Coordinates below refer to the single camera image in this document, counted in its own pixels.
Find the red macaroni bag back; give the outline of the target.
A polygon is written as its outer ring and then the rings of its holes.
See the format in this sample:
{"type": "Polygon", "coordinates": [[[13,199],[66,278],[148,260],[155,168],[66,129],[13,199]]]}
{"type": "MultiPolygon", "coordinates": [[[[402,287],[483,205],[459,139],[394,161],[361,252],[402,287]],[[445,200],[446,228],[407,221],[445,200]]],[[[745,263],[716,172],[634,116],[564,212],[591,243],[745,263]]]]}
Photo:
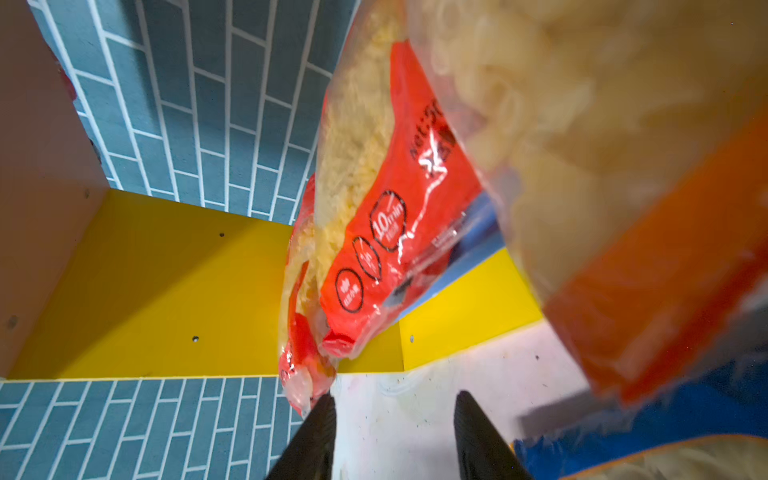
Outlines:
{"type": "Polygon", "coordinates": [[[315,185],[322,345],[354,358],[445,270],[482,191],[399,1],[357,11],[326,93],[315,185]]]}

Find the red macaroni bag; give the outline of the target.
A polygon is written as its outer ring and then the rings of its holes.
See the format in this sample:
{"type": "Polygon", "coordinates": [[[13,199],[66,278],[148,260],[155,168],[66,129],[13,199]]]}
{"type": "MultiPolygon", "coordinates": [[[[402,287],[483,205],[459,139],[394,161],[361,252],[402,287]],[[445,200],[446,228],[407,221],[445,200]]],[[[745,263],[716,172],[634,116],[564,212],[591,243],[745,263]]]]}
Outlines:
{"type": "Polygon", "coordinates": [[[328,393],[337,362],[322,349],[328,332],[319,300],[315,178],[306,185],[289,240],[278,318],[278,376],[290,405],[305,416],[328,393]]]}
{"type": "Polygon", "coordinates": [[[482,191],[399,1],[357,11],[326,93],[315,185],[322,345],[354,358],[445,270],[482,191]]]}

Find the blue elbow pasta bag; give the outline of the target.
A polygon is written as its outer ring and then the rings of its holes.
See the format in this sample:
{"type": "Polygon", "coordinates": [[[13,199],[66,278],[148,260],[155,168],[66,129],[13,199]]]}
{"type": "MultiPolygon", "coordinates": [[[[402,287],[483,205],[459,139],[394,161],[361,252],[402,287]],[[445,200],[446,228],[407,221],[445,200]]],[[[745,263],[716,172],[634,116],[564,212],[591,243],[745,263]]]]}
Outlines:
{"type": "Polygon", "coordinates": [[[767,351],[513,449],[535,479],[764,479],[767,351]]]}

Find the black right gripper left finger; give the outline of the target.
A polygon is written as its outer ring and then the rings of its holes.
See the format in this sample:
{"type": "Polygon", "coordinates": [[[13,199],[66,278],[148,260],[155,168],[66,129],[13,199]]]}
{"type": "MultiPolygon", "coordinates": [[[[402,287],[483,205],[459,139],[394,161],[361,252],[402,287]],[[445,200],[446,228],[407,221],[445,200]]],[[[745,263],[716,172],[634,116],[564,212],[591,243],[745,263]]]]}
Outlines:
{"type": "Polygon", "coordinates": [[[336,433],[335,400],[330,393],[326,393],[310,411],[266,479],[331,479],[336,433]]]}

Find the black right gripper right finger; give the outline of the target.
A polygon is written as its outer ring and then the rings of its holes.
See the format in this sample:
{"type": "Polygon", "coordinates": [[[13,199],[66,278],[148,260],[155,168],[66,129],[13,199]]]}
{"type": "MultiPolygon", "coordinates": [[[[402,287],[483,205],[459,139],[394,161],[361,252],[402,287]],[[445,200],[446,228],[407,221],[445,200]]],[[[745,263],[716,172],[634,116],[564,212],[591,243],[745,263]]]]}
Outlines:
{"type": "Polygon", "coordinates": [[[532,479],[510,445],[466,390],[457,394],[453,425],[462,480],[532,479]]]}

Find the orange pasta bag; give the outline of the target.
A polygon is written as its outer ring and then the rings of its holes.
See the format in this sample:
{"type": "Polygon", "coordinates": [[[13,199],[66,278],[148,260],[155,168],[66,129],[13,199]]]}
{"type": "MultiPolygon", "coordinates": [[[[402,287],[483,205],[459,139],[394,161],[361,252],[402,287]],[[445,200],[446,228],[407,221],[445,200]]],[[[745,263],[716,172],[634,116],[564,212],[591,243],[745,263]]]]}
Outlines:
{"type": "Polygon", "coordinates": [[[506,248],[592,390],[687,375],[767,300],[763,1],[409,1],[506,248]]]}

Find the red macaroni bag front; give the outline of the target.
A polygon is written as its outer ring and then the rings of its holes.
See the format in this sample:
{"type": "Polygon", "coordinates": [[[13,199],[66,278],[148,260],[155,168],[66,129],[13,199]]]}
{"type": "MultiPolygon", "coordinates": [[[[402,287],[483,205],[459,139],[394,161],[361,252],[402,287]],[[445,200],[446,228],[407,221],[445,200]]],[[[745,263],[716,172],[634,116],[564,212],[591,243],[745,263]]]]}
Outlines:
{"type": "Polygon", "coordinates": [[[337,362],[322,349],[328,332],[319,300],[315,178],[306,185],[289,240],[278,318],[278,376],[290,405],[305,416],[328,393],[337,362]]]}

